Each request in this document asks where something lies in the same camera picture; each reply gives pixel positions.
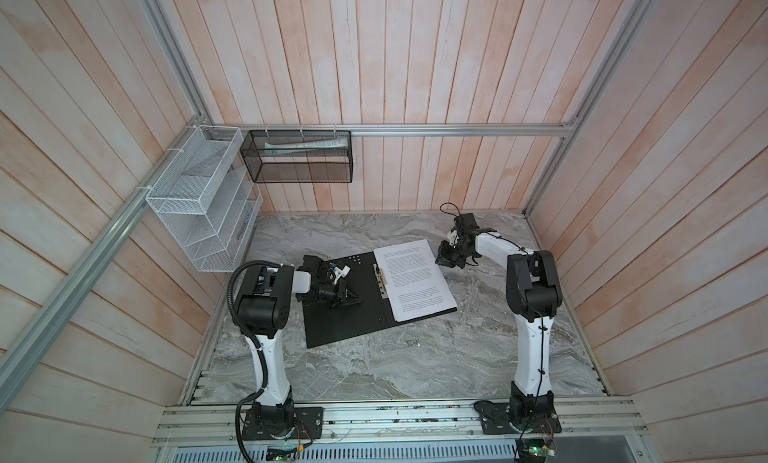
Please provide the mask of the left green circuit board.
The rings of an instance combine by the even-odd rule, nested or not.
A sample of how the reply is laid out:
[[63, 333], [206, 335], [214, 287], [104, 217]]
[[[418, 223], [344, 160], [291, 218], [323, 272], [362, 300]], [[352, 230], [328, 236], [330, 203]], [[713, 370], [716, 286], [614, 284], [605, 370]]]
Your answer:
[[294, 448], [273, 448], [269, 447], [265, 453], [266, 461], [276, 462], [294, 462], [300, 453], [301, 447]]

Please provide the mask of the metal folder clip mechanism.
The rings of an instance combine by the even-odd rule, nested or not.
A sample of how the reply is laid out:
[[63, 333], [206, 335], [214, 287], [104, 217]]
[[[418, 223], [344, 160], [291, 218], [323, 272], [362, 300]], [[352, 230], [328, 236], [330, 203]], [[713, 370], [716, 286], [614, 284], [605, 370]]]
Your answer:
[[374, 274], [375, 274], [375, 277], [376, 277], [378, 289], [379, 289], [379, 292], [380, 292], [380, 297], [381, 297], [382, 300], [387, 300], [388, 299], [388, 293], [387, 293], [387, 289], [386, 289], [386, 282], [385, 282], [385, 278], [384, 278], [384, 276], [383, 276], [383, 274], [381, 272], [381, 269], [379, 268], [379, 266], [377, 264], [373, 265], [373, 269], [374, 269]]

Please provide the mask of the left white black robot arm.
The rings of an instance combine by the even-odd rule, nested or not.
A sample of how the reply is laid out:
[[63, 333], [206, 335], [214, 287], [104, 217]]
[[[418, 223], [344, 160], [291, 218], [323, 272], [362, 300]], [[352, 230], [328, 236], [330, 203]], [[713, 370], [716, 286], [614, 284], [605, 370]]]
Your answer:
[[244, 397], [237, 420], [283, 435], [292, 430], [295, 412], [291, 385], [285, 371], [283, 333], [294, 297], [320, 302], [332, 308], [358, 304], [361, 297], [347, 281], [351, 268], [306, 256], [296, 268], [264, 260], [252, 260], [234, 270], [226, 305], [233, 324], [251, 352], [256, 389]]

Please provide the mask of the paper inside black basket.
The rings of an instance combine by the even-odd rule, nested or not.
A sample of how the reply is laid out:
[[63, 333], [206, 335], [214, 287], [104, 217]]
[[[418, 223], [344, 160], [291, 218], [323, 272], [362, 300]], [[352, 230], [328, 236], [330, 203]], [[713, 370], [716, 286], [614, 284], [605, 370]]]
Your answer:
[[344, 156], [349, 148], [347, 138], [304, 140], [270, 140], [263, 144], [262, 154], [268, 157], [331, 157]]

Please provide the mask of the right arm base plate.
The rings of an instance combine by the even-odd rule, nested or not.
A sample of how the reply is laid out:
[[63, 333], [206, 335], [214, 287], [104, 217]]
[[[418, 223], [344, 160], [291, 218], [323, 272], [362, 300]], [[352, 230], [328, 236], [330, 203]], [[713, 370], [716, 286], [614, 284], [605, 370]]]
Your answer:
[[513, 400], [511, 403], [494, 403], [480, 400], [473, 404], [485, 435], [502, 434], [558, 434], [562, 425], [549, 402], [531, 406]]

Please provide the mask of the aluminium front rail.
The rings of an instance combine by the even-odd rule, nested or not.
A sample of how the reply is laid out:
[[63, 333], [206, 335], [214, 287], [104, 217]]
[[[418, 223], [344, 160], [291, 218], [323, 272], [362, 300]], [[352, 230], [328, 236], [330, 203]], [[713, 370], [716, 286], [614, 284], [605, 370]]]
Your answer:
[[[298, 408], [322, 407], [319, 443], [481, 440], [482, 432], [472, 399], [320, 402]], [[167, 408], [151, 438], [161, 447], [223, 446], [236, 443], [235, 407], [193, 405]], [[528, 437], [646, 435], [648, 426], [628, 397], [562, 397], [555, 401], [562, 432], [526, 434]]]

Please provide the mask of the horizontal aluminium wall bar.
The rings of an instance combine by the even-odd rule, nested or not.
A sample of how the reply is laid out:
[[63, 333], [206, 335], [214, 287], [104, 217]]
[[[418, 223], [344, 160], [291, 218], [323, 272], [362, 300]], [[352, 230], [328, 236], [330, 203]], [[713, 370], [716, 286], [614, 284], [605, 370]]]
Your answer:
[[243, 132], [347, 131], [353, 137], [566, 137], [575, 126], [562, 123], [457, 124], [239, 124]]

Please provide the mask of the green circuit board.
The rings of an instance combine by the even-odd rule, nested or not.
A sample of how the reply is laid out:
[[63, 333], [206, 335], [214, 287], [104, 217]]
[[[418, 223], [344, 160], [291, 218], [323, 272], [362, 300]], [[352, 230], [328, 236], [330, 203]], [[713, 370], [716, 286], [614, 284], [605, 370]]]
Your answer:
[[301, 447], [294, 448], [273, 448], [269, 447], [265, 453], [266, 461], [276, 462], [294, 462], [300, 453]]
[[544, 463], [556, 455], [543, 439], [520, 439], [516, 441], [516, 462]]

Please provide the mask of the printed paper sheet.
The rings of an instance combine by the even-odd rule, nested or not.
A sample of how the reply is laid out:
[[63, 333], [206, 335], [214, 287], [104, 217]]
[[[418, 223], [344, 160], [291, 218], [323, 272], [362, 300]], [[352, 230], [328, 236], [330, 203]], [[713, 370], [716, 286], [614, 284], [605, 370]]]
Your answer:
[[458, 309], [425, 239], [376, 248], [373, 254], [397, 323]]

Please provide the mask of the white folder black inside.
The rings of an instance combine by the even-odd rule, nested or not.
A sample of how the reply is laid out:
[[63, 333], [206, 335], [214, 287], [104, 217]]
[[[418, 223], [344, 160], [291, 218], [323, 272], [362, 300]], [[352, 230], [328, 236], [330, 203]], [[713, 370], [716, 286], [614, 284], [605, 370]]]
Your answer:
[[397, 323], [394, 320], [389, 299], [382, 300], [380, 297], [373, 269], [373, 265], [377, 264], [373, 252], [325, 261], [345, 264], [351, 268], [347, 281], [361, 297], [361, 302], [353, 306], [334, 308], [323, 303], [301, 302], [306, 343], [309, 348], [431, 318], [405, 323]]

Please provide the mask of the right green circuit board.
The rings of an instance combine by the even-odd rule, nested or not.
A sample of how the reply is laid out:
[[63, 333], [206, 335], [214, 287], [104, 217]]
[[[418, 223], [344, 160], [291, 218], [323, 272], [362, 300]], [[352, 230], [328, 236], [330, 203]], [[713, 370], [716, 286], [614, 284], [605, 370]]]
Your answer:
[[516, 462], [544, 463], [556, 455], [543, 439], [520, 439], [516, 441]]

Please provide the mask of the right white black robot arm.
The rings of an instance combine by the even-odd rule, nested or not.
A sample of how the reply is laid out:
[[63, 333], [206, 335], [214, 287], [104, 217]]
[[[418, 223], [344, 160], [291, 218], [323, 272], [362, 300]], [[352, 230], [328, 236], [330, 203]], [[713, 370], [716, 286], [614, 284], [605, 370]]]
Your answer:
[[549, 354], [554, 319], [563, 302], [554, 256], [527, 249], [490, 228], [471, 213], [456, 213], [454, 226], [438, 248], [436, 263], [463, 268], [488, 258], [506, 271], [505, 298], [517, 324], [517, 366], [507, 405], [493, 404], [483, 417], [499, 434], [562, 431], [554, 407]]

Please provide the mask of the black mesh basket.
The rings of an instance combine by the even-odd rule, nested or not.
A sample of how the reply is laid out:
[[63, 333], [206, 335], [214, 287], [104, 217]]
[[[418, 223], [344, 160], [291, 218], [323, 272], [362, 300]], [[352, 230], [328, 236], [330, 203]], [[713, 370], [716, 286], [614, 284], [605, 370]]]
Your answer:
[[[268, 157], [262, 154], [263, 144], [270, 140], [304, 140], [347, 138], [349, 148], [344, 156], [331, 157]], [[353, 180], [354, 155], [352, 135], [347, 131], [250, 130], [244, 134], [240, 154], [252, 180], [257, 184], [338, 183]]]

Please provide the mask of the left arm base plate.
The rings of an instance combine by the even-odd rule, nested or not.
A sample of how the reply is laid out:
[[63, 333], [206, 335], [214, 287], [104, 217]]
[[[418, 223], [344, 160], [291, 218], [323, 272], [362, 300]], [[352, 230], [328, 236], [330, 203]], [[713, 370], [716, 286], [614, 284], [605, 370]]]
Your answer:
[[314, 441], [321, 438], [323, 413], [322, 407], [296, 409], [256, 403], [245, 411], [241, 435], [245, 441]]

